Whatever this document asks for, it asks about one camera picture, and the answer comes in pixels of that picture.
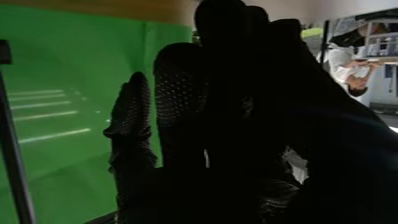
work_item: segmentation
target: green screen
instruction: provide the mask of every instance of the green screen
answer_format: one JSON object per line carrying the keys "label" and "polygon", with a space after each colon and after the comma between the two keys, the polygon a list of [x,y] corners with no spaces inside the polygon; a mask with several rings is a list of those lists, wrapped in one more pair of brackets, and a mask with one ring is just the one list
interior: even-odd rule
{"label": "green screen", "polygon": [[[141,71],[152,87],[156,52],[189,41],[189,28],[0,5],[0,39],[12,50],[1,71],[37,223],[83,223],[115,210],[101,131],[118,86]],[[12,206],[1,165],[1,224],[17,223]]]}

